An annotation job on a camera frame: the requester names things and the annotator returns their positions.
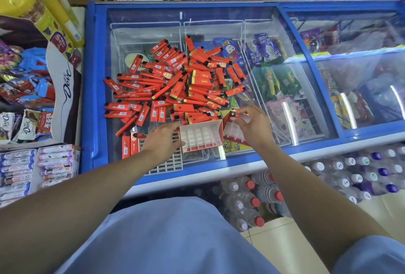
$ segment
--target chest freezer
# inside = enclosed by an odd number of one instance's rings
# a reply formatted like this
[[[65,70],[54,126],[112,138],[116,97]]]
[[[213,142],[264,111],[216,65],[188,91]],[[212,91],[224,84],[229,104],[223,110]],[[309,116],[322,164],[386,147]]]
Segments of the chest freezer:
[[[403,140],[403,14],[399,0],[89,3],[81,173],[122,157],[115,133],[123,123],[104,118],[115,99],[103,79],[127,73],[137,54],[152,61],[150,47],[163,38],[182,51],[185,36],[199,46],[232,43],[247,80],[231,107],[261,107],[296,160]],[[146,119],[134,130],[152,127]],[[182,170],[153,170],[126,197],[266,168],[252,149],[226,140],[182,160]]]

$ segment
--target red bottle cap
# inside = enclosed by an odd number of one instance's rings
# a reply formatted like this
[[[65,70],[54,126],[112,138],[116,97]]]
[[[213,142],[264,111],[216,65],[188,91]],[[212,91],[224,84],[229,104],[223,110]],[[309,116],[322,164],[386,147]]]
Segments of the red bottle cap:
[[[277,191],[276,193],[274,193],[274,198],[275,198],[276,200],[278,200],[278,201],[283,201],[283,200],[284,200],[284,197],[283,197],[283,195],[281,194],[281,191]]]
[[[263,227],[263,225],[265,224],[265,221],[263,220],[263,218],[261,216],[256,216],[253,219],[253,221],[257,227]]]
[[[250,204],[254,207],[260,206],[260,200],[257,197],[252,197],[250,199]]]
[[[246,187],[247,187],[249,190],[254,189],[254,182],[253,182],[253,180],[248,180],[248,181],[246,181],[246,182],[245,182],[245,185],[246,185]]]

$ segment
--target tiled floor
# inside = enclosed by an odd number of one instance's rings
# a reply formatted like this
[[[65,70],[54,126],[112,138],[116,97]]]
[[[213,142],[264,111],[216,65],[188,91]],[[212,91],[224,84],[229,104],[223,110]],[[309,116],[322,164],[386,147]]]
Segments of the tiled floor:
[[[374,197],[360,207],[395,239],[405,244],[405,191]],[[256,247],[282,274],[327,274],[315,251],[293,219],[279,218],[241,235]]]

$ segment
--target person's left hand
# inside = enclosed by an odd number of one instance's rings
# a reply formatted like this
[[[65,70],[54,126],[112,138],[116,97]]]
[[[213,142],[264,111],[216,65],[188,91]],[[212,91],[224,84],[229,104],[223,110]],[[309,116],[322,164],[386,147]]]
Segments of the person's left hand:
[[[153,128],[146,136],[141,153],[149,153],[156,165],[169,160],[176,149],[185,144],[183,141],[172,141],[173,131],[180,126],[182,124],[175,122]]]

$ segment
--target person's right hand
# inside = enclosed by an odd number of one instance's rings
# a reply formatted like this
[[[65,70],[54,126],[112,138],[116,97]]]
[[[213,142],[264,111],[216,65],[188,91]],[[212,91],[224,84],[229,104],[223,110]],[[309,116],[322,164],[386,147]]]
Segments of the person's right hand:
[[[269,146],[276,145],[271,130],[271,121],[261,108],[249,105],[240,108],[236,113],[249,114],[250,122],[248,123],[239,117],[231,117],[230,120],[239,125],[246,141],[257,153],[260,154],[262,150],[268,150]]]

